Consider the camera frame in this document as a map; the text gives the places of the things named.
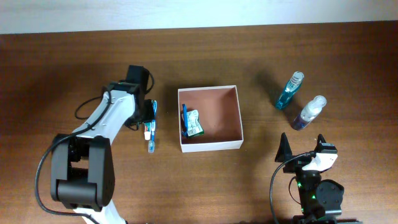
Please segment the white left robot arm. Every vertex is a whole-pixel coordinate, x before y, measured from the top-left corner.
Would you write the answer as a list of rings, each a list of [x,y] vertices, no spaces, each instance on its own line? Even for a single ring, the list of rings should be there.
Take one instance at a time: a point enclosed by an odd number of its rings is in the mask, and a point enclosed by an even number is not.
[[[115,174],[111,145],[125,126],[138,130],[154,118],[145,98],[154,77],[143,66],[131,65],[125,79],[111,82],[101,102],[71,134],[58,134],[50,148],[50,195],[67,208],[66,215],[87,223],[125,223],[112,201]]]

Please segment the clear spray bottle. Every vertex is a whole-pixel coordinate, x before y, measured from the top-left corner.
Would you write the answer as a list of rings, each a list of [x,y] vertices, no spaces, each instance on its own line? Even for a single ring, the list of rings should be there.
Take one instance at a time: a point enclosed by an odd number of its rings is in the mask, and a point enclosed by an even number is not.
[[[293,129],[299,131],[308,126],[322,112],[326,104],[327,100],[324,96],[318,95],[314,97],[294,119]]]

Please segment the green white sachet packet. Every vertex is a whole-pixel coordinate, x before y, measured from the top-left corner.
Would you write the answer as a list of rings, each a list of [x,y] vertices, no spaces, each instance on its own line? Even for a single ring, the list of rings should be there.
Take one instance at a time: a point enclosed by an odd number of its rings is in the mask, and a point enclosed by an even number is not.
[[[188,118],[188,138],[193,138],[204,134],[204,129],[200,124],[199,112],[198,110],[187,111]]]

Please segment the blue toothbrush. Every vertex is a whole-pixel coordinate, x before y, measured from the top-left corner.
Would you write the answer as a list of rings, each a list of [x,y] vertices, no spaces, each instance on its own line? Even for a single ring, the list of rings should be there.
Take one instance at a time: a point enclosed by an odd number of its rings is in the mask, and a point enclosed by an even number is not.
[[[151,121],[150,124],[150,141],[149,141],[149,148],[148,152],[153,153],[155,151],[155,131],[156,131],[156,114],[157,114],[157,101],[152,101],[152,107],[154,111],[154,119]]]

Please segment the green toothpaste tube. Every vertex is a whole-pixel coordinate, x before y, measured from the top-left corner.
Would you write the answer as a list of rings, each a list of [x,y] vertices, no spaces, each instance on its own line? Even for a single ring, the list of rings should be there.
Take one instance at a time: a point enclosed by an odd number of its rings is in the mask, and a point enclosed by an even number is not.
[[[151,139],[151,122],[144,123],[144,139],[146,141]]]

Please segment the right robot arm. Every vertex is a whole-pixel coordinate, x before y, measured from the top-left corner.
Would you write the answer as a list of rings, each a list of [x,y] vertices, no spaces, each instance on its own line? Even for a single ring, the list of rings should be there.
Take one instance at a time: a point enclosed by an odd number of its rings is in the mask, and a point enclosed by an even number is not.
[[[292,223],[336,223],[341,215],[344,187],[334,180],[322,179],[338,157],[336,147],[327,143],[319,134],[314,150],[293,155],[285,133],[281,134],[275,161],[280,163],[271,177],[274,181],[278,170],[294,174],[297,183],[302,214],[295,215]]]

